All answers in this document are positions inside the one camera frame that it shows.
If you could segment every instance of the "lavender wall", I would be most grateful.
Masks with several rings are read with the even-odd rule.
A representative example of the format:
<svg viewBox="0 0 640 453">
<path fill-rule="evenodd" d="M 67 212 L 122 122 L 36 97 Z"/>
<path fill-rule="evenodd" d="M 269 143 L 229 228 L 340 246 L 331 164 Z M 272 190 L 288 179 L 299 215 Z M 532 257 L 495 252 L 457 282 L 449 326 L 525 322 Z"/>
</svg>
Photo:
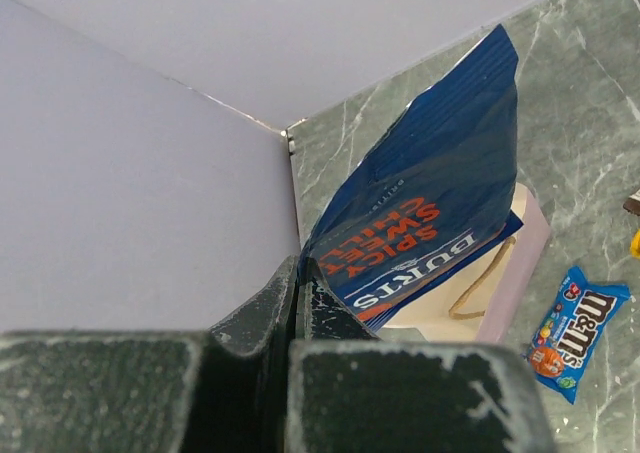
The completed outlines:
<svg viewBox="0 0 640 453">
<path fill-rule="evenodd" d="M 0 0 L 0 330 L 205 328 L 298 251 L 279 134 Z"/>
<path fill-rule="evenodd" d="M 277 128 L 536 0 L 18 0 Z"/>
</svg>

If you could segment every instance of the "brown object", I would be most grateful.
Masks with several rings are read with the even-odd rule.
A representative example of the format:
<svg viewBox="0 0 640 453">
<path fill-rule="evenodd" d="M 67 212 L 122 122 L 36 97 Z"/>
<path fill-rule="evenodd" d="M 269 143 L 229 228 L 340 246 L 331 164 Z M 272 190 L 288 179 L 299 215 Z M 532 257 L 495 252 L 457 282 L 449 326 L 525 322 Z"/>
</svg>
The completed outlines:
<svg viewBox="0 0 640 453">
<path fill-rule="evenodd" d="M 640 190 L 627 198 L 622 207 L 629 213 L 640 216 Z"/>
<path fill-rule="evenodd" d="M 502 261 L 502 258 L 504 258 L 504 255 L 507 253 L 509 247 L 511 245 L 515 245 L 515 243 L 516 239 L 513 236 L 510 236 L 504 241 L 504 243 L 502 243 L 500 249 L 498 250 L 498 253 L 493 257 L 493 260 L 491 260 L 491 263 L 489 263 L 487 269 L 484 270 L 484 272 L 478 277 L 476 281 L 471 283 L 471 286 L 467 288 L 464 293 L 462 293 L 462 295 L 460 295 L 460 297 L 456 300 L 453 306 L 449 308 L 449 318 L 451 318 L 452 320 L 471 320 L 473 318 L 478 318 L 479 316 L 484 316 L 484 311 L 475 311 L 473 313 L 458 313 L 458 310 L 464 306 L 464 304 L 471 296 L 471 293 L 477 290 L 482 282 L 484 282 L 484 280 L 486 280 L 487 277 L 491 274 L 491 272 L 496 269 L 496 267 L 500 264 L 500 261 Z"/>
</svg>

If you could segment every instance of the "chip bag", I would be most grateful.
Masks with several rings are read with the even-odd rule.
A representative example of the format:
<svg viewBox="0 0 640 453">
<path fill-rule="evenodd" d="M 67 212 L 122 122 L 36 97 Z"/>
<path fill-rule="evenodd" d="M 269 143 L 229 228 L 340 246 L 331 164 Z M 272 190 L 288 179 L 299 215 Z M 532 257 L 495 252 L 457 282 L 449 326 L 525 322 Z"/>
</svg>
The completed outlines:
<svg viewBox="0 0 640 453">
<path fill-rule="evenodd" d="M 570 268 L 527 351 L 540 383 L 573 404 L 605 325 L 630 297 L 626 285 L 594 285 Z"/>
<path fill-rule="evenodd" d="M 374 331 L 522 226 L 517 62 L 498 26 L 409 104 L 314 226 L 301 265 L 315 258 Z"/>
</svg>

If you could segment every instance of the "dark gray block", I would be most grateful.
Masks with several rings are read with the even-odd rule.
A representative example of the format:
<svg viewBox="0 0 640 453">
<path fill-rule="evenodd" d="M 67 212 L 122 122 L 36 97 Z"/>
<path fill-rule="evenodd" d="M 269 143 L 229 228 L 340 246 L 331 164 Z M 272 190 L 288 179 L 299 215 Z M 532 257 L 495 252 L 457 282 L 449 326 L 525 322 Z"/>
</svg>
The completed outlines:
<svg viewBox="0 0 640 453">
<path fill-rule="evenodd" d="M 205 333 L 0 338 L 0 451 L 177 452 Z"/>
<path fill-rule="evenodd" d="M 313 341 L 290 360 L 292 453 L 556 451 L 533 376 L 506 349 Z"/>
<path fill-rule="evenodd" d="M 299 288 L 296 337 L 315 340 L 377 340 L 378 337 L 331 291 L 314 259 Z"/>
<path fill-rule="evenodd" d="M 281 447 L 297 263 L 297 257 L 287 258 L 262 290 L 211 330 L 215 341 L 202 369 L 185 451 Z"/>
</svg>

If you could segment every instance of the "gray marble surface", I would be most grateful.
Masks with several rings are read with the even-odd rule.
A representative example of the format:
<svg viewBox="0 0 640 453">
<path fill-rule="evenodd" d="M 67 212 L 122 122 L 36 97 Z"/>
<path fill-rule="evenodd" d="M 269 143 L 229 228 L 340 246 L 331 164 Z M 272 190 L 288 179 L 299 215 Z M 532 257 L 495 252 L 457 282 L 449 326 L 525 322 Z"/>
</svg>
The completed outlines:
<svg viewBox="0 0 640 453">
<path fill-rule="evenodd" d="M 519 181 L 552 227 L 508 334 L 507 344 L 520 348 L 572 264 L 640 295 L 640 262 L 628 254 L 640 219 L 621 206 L 640 187 L 640 0 L 550 0 L 505 26 L 520 55 Z M 479 37 L 290 129 L 303 241 L 408 101 Z M 574 406 L 540 388 L 560 451 L 640 451 L 638 309 L 634 297 L 609 323 Z"/>
</svg>

